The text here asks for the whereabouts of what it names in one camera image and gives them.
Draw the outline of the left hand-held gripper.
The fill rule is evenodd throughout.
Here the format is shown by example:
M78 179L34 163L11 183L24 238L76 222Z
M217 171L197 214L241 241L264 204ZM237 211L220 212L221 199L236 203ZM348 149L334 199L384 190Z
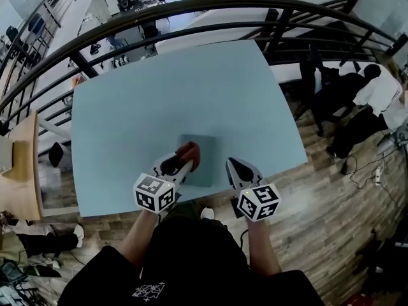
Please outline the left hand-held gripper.
M180 185L185 181L192 167L193 161L190 160L177 169L176 153L160 157L152 166L153 174L142 173L134 184L136 205L155 214L173 205Z

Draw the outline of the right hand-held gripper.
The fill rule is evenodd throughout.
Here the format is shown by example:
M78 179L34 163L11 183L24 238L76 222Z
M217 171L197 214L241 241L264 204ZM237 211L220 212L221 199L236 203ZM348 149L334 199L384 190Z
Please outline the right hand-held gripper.
M252 164L234 157L226 160L226 172L229 184L238 194L235 209L239 215L251 222L258 222L272 217L280 203L281 196L274 184L265 184L242 189L241 186L258 184L262 180L260 171Z

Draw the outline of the red-brown sponge block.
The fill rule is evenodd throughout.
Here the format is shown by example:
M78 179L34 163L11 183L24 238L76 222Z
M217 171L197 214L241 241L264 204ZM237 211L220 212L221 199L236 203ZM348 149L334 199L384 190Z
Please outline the red-brown sponge block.
M175 154L178 159L178 167L182 168L185 164L192 161L193 165L191 168L191 172L194 172L197 167L200 165L201 161L201 152L200 146L195 142L187 142L183 146L179 147Z

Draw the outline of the grey-blue pad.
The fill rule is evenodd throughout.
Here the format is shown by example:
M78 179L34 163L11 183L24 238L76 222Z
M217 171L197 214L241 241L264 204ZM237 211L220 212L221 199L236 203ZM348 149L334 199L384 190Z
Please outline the grey-blue pad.
M185 184L197 187L210 187L213 183L215 137L183 134L179 136L179 142L181 145L194 142L200 148L200 165L187 176Z

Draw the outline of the person's left forearm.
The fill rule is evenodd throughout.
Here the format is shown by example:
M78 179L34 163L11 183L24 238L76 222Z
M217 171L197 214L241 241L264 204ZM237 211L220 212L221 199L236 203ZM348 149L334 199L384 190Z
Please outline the person's left forearm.
M143 267L158 217L153 212L142 210L118 248L119 252L138 270Z

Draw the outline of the person's right forearm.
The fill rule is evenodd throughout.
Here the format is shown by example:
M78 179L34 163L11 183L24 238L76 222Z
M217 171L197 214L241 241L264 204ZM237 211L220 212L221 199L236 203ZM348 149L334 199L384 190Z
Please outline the person's right forearm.
M270 241L270 228L264 220L247 220L250 267L258 276L281 273L281 266Z

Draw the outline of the person's dark olive trousers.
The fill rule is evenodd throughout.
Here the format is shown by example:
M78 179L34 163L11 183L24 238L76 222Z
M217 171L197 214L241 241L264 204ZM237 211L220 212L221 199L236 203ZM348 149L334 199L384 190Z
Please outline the person's dark olive trousers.
M223 225L222 222L216 219L214 220L200 219L201 211L205 207L211 208L210 206L204 206L198 203L197 201L193 200L185 201L182 203L176 203L174 206L171 207L170 211L164 217L163 221L175 219L182 219L188 221L205 221L209 224L213 224L224 228L225 225Z

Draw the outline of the person's black t-shirt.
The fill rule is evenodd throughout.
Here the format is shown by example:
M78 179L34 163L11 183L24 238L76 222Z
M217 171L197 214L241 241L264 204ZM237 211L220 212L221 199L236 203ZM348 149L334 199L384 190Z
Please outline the person's black t-shirt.
M106 246L65 287L58 306L324 306L299 270L261 277L230 232L171 219L153 232L141 269Z

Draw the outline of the grey waste bin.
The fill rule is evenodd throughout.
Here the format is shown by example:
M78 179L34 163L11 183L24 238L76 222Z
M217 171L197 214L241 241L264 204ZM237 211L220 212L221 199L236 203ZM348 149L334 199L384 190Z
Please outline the grey waste bin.
M49 150L48 160L54 168L72 169L71 150L58 142Z

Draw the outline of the black desk chair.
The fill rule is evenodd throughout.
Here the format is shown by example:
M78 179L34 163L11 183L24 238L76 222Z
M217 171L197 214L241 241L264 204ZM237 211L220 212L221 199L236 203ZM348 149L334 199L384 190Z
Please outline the black desk chair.
M313 44L309 45L309 59L300 61L300 73L304 102L313 114L318 136L324 135L322 122L338 122L342 118L334 115L341 108L346 109L346 114L351 112L353 99L368 84L363 75L340 75L337 68L324 66Z

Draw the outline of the black office chair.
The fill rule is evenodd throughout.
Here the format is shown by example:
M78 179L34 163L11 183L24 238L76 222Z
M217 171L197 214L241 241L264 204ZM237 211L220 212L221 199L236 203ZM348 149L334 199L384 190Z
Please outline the black office chair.
M141 36L144 40L159 36L161 33L156 27L156 22L145 22L141 24L142 33Z

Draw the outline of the light wooden desk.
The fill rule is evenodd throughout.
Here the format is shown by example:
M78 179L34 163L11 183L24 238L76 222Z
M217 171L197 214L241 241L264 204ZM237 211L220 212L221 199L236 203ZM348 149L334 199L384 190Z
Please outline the light wooden desk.
M0 174L0 211L40 220L38 116L32 113L5 136L13 143L13 167Z

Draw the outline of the white block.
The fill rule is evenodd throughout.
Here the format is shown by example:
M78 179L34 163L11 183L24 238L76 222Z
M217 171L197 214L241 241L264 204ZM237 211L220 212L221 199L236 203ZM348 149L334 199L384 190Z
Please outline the white block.
M0 174L13 168L13 142L0 135Z

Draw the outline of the black floor equipment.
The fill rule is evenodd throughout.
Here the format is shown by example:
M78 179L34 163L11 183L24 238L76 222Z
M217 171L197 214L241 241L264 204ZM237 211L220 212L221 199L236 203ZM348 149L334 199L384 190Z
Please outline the black floor equipment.
M360 262L354 274L367 270L362 291L372 293L394 293L408 290L408 231L396 233L384 241L377 239L372 230L372 239L356 252Z

